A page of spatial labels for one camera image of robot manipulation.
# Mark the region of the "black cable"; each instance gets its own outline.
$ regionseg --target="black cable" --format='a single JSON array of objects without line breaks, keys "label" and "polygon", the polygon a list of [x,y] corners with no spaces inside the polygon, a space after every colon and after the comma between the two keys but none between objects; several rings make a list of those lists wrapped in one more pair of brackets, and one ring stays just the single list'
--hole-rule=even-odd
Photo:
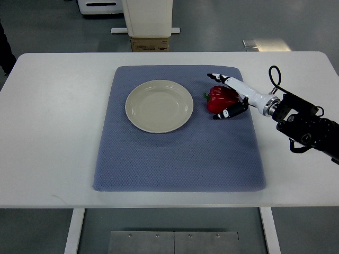
[{"label": "black cable", "polygon": [[290,151],[294,152],[294,153],[304,153],[307,152],[309,149],[311,149],[312,147],[295,147],[295,141],[291,138],[289,138],[290,140]]},{"label": "black cable", "polygon": [[[273,80],[273,77],[272,77],[272,69],[276,69],[276,71],[277,71],[277,73],[278,73],[279,80],[278,80],[278,83],[277,83],[277,84],[276,84],[276,83],[274,82],[274,80]],[[280,87],[280,83],[281,83],[281,73],[280,73],[280,70],[279,70],[279,68],[278,68],[277,66],[273,65],[273,66],[270,67],[270,69],[269,69],[269,76],[270,76],[270,81],[272,82],[273,86],[274,86],[276,89],[278,89],[278,90],[280,90],[280,91],[283,91],[283,92],[286,93],[286,94],[290,94],[289,91],[287,91],[287,90],[285,90],[284,88],[281,88],[281,87]]]}]

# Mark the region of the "person's leg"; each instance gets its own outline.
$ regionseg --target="person's leg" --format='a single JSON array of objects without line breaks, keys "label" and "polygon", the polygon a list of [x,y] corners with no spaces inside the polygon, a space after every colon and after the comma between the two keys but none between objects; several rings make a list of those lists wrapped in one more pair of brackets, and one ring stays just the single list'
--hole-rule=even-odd
[{"label": "person's leg", "polygon": [[15,63],[16,58],[12,54],[11,46],[7,41],[7,37],[0,21],[0,66],[6,74],[9,74]]}]

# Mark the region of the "metal plate on floor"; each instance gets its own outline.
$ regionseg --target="metal plate on floor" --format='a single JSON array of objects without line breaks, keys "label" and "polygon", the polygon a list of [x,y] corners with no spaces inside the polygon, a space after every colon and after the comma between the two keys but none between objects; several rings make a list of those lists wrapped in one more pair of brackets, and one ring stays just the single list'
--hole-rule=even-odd
[{"label": "metal plate on floor", "polygon": [[240,254],[237,232],[112,231],[108,254]]},{"label": "metal plate on floor", "polygon": [[237,232],[175,232],[175,254],[240,254]]},{"label": "metal plate on floor", "polygon": [[111,231],[108,254],[173,254],[173,232]]}]

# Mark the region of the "white machine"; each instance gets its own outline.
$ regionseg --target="white machine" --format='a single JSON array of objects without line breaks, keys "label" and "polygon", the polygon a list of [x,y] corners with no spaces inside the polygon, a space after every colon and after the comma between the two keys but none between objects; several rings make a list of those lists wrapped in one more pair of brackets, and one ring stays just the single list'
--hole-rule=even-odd
[{"label": "white machine", "polygon": [[173,0],[122,0],[122,7],[130,37],[171,36]]},{"label": "white machine", "polygon": [[123,13],[121,0],[78,0],[83,15]]}]

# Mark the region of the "plate rim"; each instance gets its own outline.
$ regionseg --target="plate rim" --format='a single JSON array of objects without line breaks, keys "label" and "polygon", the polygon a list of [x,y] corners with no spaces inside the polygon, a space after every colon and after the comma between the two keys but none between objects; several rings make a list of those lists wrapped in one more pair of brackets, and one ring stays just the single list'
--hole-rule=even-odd
[{"label": "plate rim", "polygon": [[[166,81],[166,82],[170,82],[170,83],[174,83],[176,86],[179,86],[180,88],[184,89],[184,91],[189,95],[189,100],[192,102],[192,107],[191,107],[191,110],[189,111],[188,113],[188,117],[185,121],[183,121],[180,126],[176,127],[176,128],[171,128],[171,129],[168,129],[166,131],[152,131],[152,130],[148,130],[146,128],[141,128],[140,126],[138,126],[130,117],[130,114],[128,113],[128,110],[127,110],[127,107],[128,107],[128,102],[129,102],[129,99],[131,97],[131,95],[133,93],[135,93],[135,91],[140,87],[140,86],[145,86],[145,84],[147,83],[153,83],[153,82],[156,82],[156,81]],[[138,86],[136,86],[127,96],[126,98],[126,101],[125,101],[125,113],[126,113],[126,116],[128,118],[128,120],[137,128],[139,128],[140,130],[143,130],[145,132],[148,132],[148,133],[155,133],[155,134],[161,134],[161,133],[168,133],[168,132],[171,132],[171,131],[174,131],[174,130],[177,130],[179,129],[180,127],[182,127],[192,116],[192,113],[193,113],[193,110],[194,110],[194,101],[193,101],[193,97],[191,95],[191,93],[186,89],[186,87],[184,87],[183,85],[175,82],[175,81],[172,81],[172,80],[167,80],[167,79],[154,79],[154,80],[149,80],[149,81],[146,81]]]}]

